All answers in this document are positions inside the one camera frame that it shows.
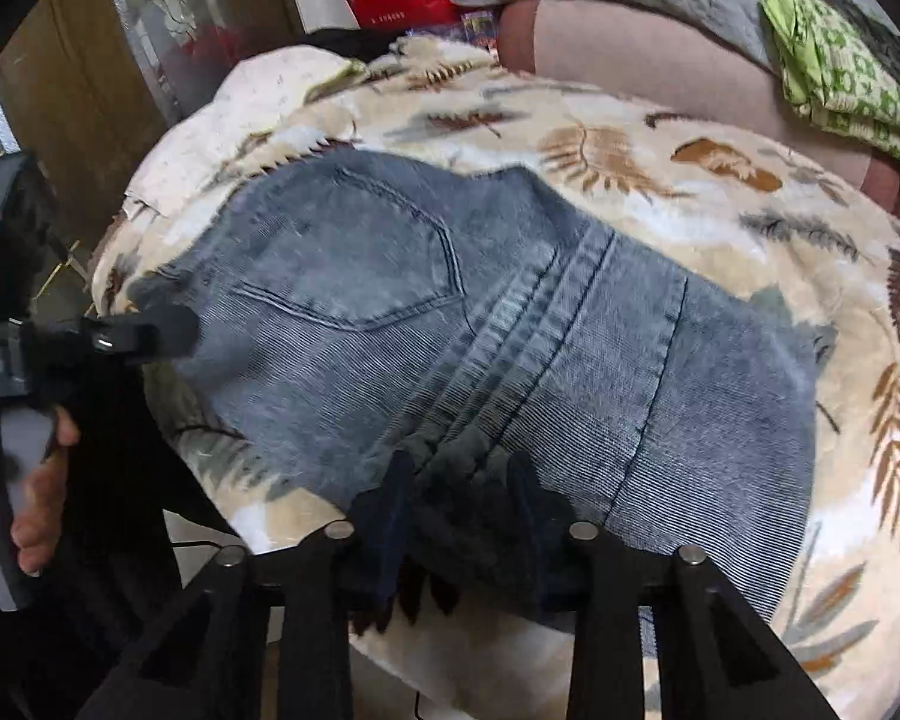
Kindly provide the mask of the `person's left hand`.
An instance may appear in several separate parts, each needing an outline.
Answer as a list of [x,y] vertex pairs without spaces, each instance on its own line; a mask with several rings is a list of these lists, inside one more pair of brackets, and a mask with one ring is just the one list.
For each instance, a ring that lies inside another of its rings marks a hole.
[[29,577],[52,562],[63,532],[69,450],[80,438],[79,427],[63,406],[53,406],[55,437],[45,458],[22,480],[22,505],[2,528],[16,553],[17,567]]

